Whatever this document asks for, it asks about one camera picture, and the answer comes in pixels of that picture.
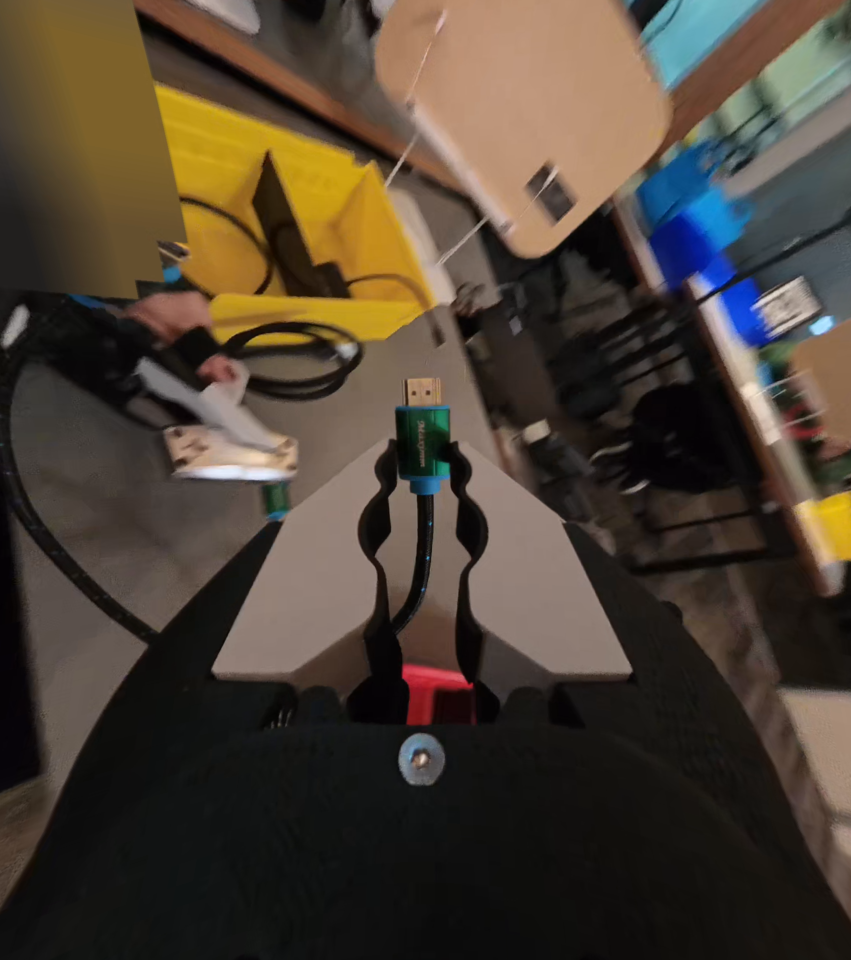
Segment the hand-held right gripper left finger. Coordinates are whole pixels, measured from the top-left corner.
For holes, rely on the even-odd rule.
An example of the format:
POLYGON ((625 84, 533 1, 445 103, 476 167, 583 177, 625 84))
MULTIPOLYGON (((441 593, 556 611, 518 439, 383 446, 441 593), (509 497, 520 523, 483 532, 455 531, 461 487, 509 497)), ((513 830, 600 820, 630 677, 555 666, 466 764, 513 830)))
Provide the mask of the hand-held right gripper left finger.
POLYGON ((353 719, 405 723, 404 658, 378 557, 392 533, 395 447, 378 442, 275 525, 212 666, 217 680, 328 688, 353 719))

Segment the wooden post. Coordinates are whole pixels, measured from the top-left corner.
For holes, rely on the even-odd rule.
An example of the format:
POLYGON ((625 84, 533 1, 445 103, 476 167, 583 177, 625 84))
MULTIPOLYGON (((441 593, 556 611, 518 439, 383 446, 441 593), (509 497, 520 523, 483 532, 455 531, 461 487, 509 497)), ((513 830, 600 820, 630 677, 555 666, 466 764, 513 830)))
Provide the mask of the wooden post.
POLYGON ((686 137, 842 5, 842 1, 763 3, 674 87, 671 124, 657 155, 686 137))

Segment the person's left hand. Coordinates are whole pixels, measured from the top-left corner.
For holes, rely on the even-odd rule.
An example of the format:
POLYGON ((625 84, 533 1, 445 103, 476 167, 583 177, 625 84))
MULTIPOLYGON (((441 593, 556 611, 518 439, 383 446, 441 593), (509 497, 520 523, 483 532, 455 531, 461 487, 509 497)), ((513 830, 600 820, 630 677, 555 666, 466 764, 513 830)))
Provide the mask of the person's left hand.
POLYGON ((196 376, 208 383, 231 383, 239 373, 234 362, 218 348, 213 335, 209 302, 194 291, 156 293, 125 308, 128 318, 150 331, 155 340, 192 366, 196 376))

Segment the light blue caddy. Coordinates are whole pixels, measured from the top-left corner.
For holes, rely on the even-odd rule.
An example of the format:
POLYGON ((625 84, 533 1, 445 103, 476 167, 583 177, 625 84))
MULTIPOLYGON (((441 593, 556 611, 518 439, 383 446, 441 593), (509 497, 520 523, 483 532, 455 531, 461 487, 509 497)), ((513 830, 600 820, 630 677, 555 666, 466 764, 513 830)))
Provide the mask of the light blue caddy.
POLYGON ((655 230, 707 191, 724 162, 724 146, 707 138, 680 150, 635 189, 646 225, 655 230))

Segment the red plastic bin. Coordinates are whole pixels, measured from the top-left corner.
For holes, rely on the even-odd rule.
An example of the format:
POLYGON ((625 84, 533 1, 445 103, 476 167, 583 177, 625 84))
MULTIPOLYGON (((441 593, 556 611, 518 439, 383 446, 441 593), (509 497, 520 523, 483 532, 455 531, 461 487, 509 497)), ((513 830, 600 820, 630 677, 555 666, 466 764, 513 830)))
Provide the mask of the red plastic bin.
POLYGON ((407 726, 474 726, 477 723, 476 691, 462 674, 406 664, 402 678, 408 687, 407 726))

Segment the dark blue plastic bin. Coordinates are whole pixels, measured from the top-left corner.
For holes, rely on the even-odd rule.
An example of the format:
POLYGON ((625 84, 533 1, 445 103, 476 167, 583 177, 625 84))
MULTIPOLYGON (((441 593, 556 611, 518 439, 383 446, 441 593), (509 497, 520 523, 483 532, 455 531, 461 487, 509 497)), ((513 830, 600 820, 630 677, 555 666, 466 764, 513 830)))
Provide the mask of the dark blue plastic bin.
POLYGON ((648 237, 666 289, 678 292, 735 244, 753 212, 750 199, 729 197, 719 186, 708 187, 670 212, 648 237))

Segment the wooden board with black label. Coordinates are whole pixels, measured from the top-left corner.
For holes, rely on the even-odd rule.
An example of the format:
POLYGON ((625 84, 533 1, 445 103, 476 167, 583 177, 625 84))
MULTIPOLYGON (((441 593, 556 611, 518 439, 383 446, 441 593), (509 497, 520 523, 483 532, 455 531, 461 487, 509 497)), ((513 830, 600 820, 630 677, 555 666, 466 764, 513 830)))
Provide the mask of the wooden board with black label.
POLYGON ((394 2, 374 66, 517 258, 559 247, 672 125, 672 99, 624 2, 394 2))

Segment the yellow plastic bin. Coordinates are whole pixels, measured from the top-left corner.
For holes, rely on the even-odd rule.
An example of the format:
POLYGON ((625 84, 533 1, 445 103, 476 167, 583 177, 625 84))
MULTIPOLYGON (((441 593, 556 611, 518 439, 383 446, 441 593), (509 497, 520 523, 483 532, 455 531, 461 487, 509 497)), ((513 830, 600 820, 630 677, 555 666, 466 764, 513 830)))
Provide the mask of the yellow plastic bin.
POLYGON ((851 563, 851 490, 804 500, 791 511, 820 565, 851 563))

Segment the black office chair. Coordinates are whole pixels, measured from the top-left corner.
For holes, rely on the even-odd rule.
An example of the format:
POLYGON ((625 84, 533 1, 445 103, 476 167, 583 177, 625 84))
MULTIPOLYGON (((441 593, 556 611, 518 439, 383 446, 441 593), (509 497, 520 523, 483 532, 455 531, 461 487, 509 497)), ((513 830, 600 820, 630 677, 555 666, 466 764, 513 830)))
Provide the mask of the black office chair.
POLYGON ((645 392, 635 402, 628 428, 629 477, 685 495, 731 488, 734 475, 709 413, 690 383, 645 392))

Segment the black divider panel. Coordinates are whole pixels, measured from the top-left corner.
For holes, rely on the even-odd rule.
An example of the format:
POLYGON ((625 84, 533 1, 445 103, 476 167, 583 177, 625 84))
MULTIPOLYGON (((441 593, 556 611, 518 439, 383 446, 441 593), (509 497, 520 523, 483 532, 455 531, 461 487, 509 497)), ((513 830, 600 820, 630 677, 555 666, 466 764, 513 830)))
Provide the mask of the black divider panel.
POLYGON ((323 296, 321 275, 312 260, 272 151, 264 155, 251 205, 285 293, 301 298, 323 296))

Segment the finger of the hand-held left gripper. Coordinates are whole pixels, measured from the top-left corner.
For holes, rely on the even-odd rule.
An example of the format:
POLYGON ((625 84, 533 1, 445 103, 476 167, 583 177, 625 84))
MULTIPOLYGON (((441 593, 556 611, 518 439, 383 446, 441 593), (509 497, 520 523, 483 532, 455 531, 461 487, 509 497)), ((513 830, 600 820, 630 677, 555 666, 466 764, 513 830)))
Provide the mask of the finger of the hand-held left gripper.
POLYGON ((214 382, 201 390, 201 420, 249 449, 285 454, 297 440, 267 427, 245 403, 246 383, 214 382))
POLYGON ((139 359, 134 372, 150 395, 185 411, 196 423, 211 420, 205 398, 206 384, 195 376, 182 378, 150 358, 139 359))

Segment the yellow bin with black divider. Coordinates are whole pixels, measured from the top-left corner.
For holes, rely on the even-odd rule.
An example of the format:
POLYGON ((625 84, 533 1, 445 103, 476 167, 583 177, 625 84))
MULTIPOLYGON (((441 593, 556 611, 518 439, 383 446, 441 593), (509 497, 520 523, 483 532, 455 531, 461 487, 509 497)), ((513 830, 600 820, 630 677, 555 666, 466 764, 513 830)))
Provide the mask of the yellow bin with black divider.
POLYGON ((440 305, 374 162, 162 83, 155 94, 179 196, 237 214, 264 239, 252 200, 272 152, 314 264, 338 263, 349 283, 351 298, 290 296, 275 268, 264 294, 211 299, 219 341, 289 320, 377 342, 440 305))

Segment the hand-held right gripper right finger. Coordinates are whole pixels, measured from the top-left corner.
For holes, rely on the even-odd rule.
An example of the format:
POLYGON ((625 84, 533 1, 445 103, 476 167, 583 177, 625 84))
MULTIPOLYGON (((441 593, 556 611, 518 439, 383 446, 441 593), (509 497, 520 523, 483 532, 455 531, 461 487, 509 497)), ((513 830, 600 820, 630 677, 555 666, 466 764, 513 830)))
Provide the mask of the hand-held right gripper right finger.
POLYGON ((628 681, 632 665, 559 514, 467 443, 452 445, 455 651, 495 704, 515 690, 628 681))

